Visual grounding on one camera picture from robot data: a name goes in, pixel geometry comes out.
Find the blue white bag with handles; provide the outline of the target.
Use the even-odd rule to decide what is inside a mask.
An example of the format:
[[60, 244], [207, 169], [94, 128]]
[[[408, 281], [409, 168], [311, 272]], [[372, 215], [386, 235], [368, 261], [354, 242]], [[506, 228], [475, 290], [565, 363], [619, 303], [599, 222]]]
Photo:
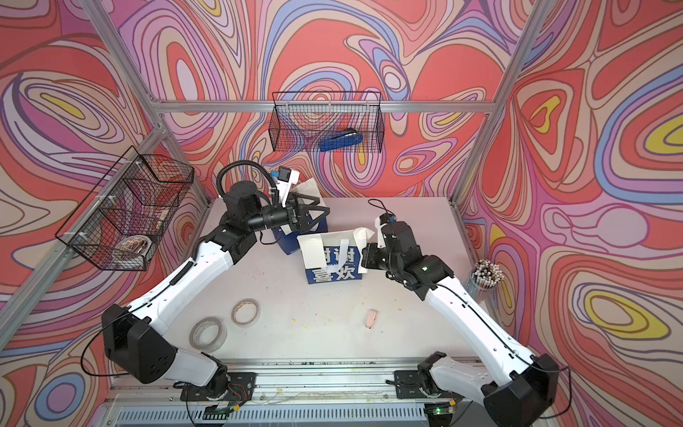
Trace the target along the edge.
[[[293, 190], [290, 191], [289, 195], [295, 195], [297, 193], [295, 190], [296, 186], [293, 187]], [[322, 196], [321, 196], [320, 200], [321, 200], [321, 203], [320, 203], [321, 206], [327, 206], [325, 204], [325, 201], [323, 201]], [[323, 220], [322, 222], [320, 222], [320, 224], [318, 224], [318, 227], [316, 227], [316, 229], [313, 229], [312, 231], [309, 231], [309, 232], [292, 231], [288, 226], [283, 226], [283, 227], [275, 228], [272, 231], [272, 234], [276, 240], [276, 243], [279, 245], [279, 247], [282, 249], [282, 251], [285, 254], [290, 255], [290, 254], [293, 254], [294, 252], [296, 252], [300, 249], [299, 243], [297, 240], [298, 236], [307, 235], [307, 234], [315, 234], [315, 233], [324, 233], [327, 231], [328, 231], [328, 224], [327, 224], [327, 218], [325, 218], [325, 220]]]

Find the blue white paper bag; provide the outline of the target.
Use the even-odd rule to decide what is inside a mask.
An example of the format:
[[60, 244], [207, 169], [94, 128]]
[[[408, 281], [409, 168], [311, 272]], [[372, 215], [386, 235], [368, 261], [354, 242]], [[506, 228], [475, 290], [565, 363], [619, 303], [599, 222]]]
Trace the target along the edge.
[[367, 246], [374, 231], [361, 227], [350, 231], [318, 233], [322, 235], [327, 266], [306, 270], [310, 285], [361, 280], [368, 270], [361, 266], [361, 251]]

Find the pink white mini stapler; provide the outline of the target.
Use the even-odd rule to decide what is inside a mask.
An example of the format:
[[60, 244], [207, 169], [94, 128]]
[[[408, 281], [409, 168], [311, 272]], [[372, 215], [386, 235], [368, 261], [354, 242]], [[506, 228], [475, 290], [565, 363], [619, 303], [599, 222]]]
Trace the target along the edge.
[[365, 329], [367, 330], [372, 330], [375, 326], [375, 323], [377, 321], [378, 317], [378, 311], [371, 309], [368, 311], [366, 315], [366, 320], [365, 320]]

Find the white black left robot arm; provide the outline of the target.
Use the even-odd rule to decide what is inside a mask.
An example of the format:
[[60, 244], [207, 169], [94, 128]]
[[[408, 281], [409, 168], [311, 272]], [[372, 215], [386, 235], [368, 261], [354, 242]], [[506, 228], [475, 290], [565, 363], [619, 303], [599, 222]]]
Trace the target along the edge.
[[100, 335], [106, 358], [142, 384], [165, 379], [200, 388], [213, 399], [224, 394], [231, 381], [226, 366], [205, 350], [172, 345], [165, 333], [195, 297], [247, 255], [259, 233], [283, 226], [304, 233], [329, 216], [319, 196], [295, 189], [298, 181], [291, 168], [270, 173], [251, 160], [222, 167], [215, 182], [225, 206], [220, 222], [148, 293], [104, 311]]

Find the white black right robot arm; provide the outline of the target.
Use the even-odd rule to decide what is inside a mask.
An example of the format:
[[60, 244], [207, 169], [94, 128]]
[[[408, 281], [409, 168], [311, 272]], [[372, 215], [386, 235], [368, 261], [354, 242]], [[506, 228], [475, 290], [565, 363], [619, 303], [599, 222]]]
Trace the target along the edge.
[[361, 265], [382, 270], [444, 317], [475, 350], [483, 368], [434, 352], [409, 385], [426, 397], [459, 395], [481, 405], [498, 426], [530, 426], [547, 417], [563, 369], [548, 354], [537, 356], [510, 336], [465, 290], [437, 256], [425, 255], [406, 222], [384, 213], [378, 237], [362, 250]]

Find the blue stapler in basket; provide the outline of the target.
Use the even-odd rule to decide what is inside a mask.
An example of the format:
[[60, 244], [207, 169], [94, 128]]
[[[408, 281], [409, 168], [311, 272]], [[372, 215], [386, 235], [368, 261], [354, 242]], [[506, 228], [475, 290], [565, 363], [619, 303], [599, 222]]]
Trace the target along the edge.
[[363, 142], [363, 135], [354, 128], [347, 128], [322, 138], [318, 143], [318, 148], [321, 152], [337, 151], [357, 146], [361, 142]]

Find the metallic cup of pencils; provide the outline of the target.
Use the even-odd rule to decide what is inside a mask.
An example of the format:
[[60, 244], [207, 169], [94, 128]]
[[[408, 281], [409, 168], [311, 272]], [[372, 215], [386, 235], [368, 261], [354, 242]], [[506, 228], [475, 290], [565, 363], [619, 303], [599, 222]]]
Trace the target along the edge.
[[503, 281], [503, 271], [498, 263], [479, 260], [469, 275], [464, 288], [476, 302], [482, 301]]

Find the beige tape roll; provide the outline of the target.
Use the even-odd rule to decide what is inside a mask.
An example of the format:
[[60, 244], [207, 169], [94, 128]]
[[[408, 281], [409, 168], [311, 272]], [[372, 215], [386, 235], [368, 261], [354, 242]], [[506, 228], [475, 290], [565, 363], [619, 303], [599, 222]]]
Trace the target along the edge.
[[231, 311], [231, 321], [238, 327], [250, 327], [261, 315], [261, 306], [254, 299], [243, 299], [235, 304]]

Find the clear tape roll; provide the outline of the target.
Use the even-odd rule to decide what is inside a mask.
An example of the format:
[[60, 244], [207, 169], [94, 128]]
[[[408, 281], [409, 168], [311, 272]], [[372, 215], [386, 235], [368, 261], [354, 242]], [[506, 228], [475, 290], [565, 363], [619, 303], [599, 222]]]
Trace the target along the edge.
[[192, 327], [190, 345], [201, 352], [216, 352], [227, 340], [227, 329], [219, 318], [203, 318]]

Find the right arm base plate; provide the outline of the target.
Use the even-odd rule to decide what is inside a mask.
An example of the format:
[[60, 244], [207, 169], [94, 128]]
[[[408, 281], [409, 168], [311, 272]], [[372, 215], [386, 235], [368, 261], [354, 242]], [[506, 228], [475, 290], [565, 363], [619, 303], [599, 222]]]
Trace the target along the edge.
[[443, 391], [426, 375], [418, 370], [396, 370], [393, 379], [385, 381], [394, 388], [396, 397], [400, 400], [437, 400], [449, 399], [460, 402], [463, 396], [452, 391]]

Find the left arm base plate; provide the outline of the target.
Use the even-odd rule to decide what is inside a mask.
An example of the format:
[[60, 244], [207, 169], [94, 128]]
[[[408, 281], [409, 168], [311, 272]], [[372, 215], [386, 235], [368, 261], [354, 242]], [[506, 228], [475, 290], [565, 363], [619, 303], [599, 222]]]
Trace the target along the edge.
[[228, 372], [204, 387], [181, 385], [181, 401], [244, 404], [254, 396], [256, 379], [254, 372]]

